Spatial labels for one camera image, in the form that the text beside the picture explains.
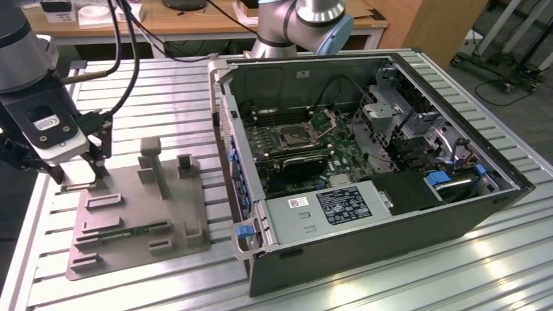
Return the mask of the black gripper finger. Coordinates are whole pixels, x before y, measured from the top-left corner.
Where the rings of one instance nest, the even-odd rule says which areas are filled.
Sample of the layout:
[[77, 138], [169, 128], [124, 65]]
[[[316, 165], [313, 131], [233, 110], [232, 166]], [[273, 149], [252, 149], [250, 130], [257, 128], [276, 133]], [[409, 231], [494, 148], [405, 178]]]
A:
[[112, 124], [103, 124], [93, 130], [83, 128], [83, 133], [87, 137], [92, 136], [100, 141], [100, 145], [97, 145], [93, 141], [88, 140], [88, 151], [80, 157], [89, 165], [95, 173], [95, 179], [103, 179], [107, 175], [104, 160], [112, 157]]
[[5, 130], [1, 132], [1, 161], [17, 170], [33, 169], [48, 174], [59, 185], [64, 181], [61, 167], [48, 165], [39, 157], [24, 136]]

